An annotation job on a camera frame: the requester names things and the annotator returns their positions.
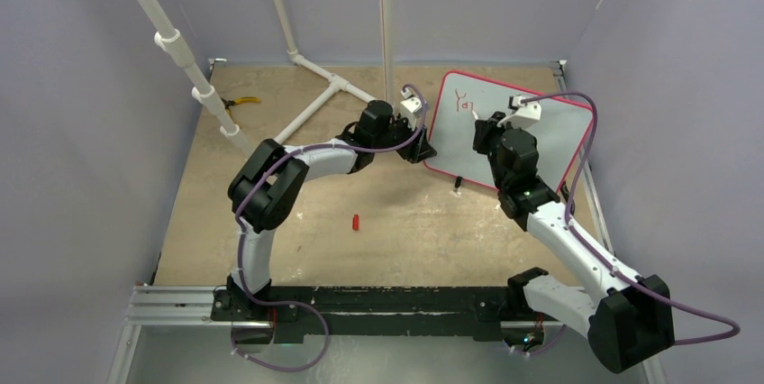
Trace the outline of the red-framed whiteboard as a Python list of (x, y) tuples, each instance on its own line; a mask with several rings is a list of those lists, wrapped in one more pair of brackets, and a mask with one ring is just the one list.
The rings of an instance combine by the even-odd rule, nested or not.
[[(535, 96), (525, 88), (452, 70), (444, 76), (434, 104), (428, 140), (438, 152), (424, 165), (453, 177), (461, 176), (481, 186), (494, 180), (487, 157), (472, 149), (475, 109), (481, 119), (494, 112), (508, 113), (510, 96)], [(568, 175), (593, 122), (591, 108), (562, 97), (540, 101), (541, 120), (529, 127), (538, 143), (538, 174), (553, 189)]]

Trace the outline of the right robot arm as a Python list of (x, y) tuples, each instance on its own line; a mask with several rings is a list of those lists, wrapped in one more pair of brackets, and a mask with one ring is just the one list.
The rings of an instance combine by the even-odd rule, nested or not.
[(540, 270), (519, 275), (506, 293), (508, 311), (519, 318), (550, 315), (587, 339), (599, 362), (621, 373), (676, 343), (669, 297), (658, 276), (644, 278), (621, 263), (572, 216), (539, 176), (536, 138), (506, 127), (496, 112), (475, 121), (473, 149), (487, 157), (505, 215), (549, 248), (578, 278), (566, 286)]

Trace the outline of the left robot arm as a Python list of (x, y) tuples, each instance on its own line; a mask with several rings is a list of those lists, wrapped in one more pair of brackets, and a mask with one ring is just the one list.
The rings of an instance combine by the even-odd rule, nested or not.
[(212, 320), (273, 320), (279, 311), (297, 315), (303, 303), (271, 293), (269, 264), (276, 230), (291, 214), (304, 184), (357, 173), (379, 153), (396, 152), (410, 163), (435, 156), (426, 138), (427, 110), (421, 96), (409, 96), (397, 108), (373, 100), (358, 121), (327, 142), (285, 146), (262, 141), (228, 188), (240, 239), (226, 287), (214, 294)]

